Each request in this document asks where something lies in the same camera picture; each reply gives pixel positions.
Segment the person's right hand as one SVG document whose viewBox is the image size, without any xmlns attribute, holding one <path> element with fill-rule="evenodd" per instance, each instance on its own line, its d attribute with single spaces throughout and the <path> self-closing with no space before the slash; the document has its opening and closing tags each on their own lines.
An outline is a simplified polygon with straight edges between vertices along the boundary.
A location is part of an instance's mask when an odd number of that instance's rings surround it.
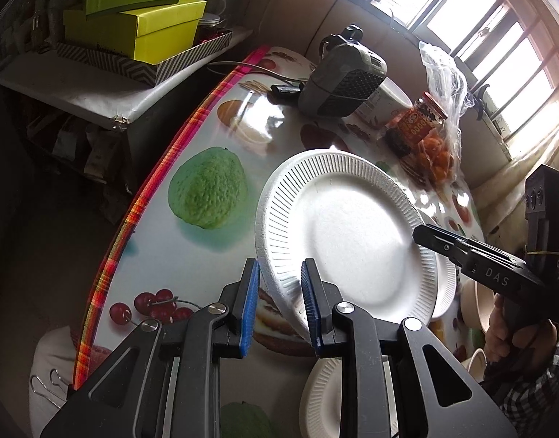
<svg viewBox="0 0 559 438">
<path fill-rule="evenodd" d="M 484 353 L 491 363 L 506 358 L 511 347 L 527 349 L 530 358 L 528 370 L 537 370 L 551 360 L 559 332 L 550 321 L 529 325 L 516 332 L 510 332 L 503 317 L 504 297 L 494 296 L 494 307 L 489 317 L 489 328 L 485 335 Z"/>
</svg>

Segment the checkered shirt right forearm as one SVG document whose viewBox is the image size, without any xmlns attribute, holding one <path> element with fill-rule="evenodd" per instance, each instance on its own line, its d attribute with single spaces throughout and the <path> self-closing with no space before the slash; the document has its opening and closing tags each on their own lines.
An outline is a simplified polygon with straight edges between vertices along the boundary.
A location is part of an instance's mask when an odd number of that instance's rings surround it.
<svg viewBox="0 0 559 438">
<path fill-rule="evenodd" d="M 515 382 L 499 408 L 519 437 L 559 437 L 559 337 L 546 366 Z"/>
</svg>

